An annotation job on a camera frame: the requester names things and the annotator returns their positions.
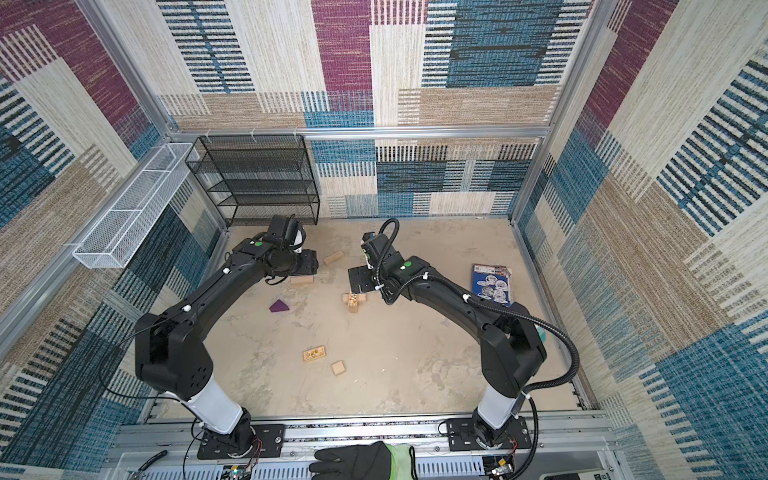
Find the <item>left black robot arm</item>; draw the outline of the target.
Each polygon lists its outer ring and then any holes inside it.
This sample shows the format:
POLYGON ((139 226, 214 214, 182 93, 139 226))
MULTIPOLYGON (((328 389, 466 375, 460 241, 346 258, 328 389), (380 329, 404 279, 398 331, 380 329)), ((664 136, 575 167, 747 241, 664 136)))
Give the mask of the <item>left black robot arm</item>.
POLYGON ((225 456, 249 453, 255 433, 247 409, 216 382, 204 340, 253 285, 264 279, 276 285, 290 276, 316 274, 317 253, 304 247, 305 240, 303 226, 293 215, 275 215, 266 231, 241 241, 197 290, 158 315, 143 315, 135 324, 137 378, 180 401, 203 422, 225 456))

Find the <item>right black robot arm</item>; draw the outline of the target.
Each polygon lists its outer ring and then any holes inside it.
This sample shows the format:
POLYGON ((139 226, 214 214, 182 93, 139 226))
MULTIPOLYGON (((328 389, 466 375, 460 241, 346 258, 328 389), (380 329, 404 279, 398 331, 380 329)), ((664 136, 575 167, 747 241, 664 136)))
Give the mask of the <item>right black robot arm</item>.
POLYGON ((481 372, 487 387, 473 412, 478 444, 495 448, 504 442, 508 425, 536 390, 571 382, 581 359, 568 335, 555 325, 533 317, 519 303, 509 306, 479 297, 442 275, 427 261, 404 258, 394 248, 400 222, 386 220, 376 232, 362 236, 364 266, 348 270, 355 294, 376 291, 387 305, 405 298, 430 307, 465 330, 480 346, 481 372), (565 373, 544 381, 532 378, 547 359, 539 331, 556 337, 567 349, 570 364, 565 373))

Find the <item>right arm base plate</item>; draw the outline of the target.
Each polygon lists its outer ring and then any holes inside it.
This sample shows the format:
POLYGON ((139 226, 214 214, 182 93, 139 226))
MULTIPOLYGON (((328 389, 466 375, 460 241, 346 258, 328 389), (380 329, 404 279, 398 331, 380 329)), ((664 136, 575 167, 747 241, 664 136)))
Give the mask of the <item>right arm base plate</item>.
POLYGON ((437 430, 448 440, 450 451, 529 449, 533 431, 523 417, 510 418, 494 445, 485 444, 475 428, 473 418, 455 417, 441 421, 437 430))

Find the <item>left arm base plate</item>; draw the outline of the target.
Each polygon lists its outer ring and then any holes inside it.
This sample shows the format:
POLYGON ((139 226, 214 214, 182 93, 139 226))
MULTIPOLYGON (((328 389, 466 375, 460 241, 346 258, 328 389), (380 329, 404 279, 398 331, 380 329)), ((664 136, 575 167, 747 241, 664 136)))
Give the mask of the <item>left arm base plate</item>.
POLYGON ((245 442, 234 441, 208 429, 203 430, 198 460, 229 460, 250 458, 278 458, 283 448, 284 424, 252 424, 245 442))

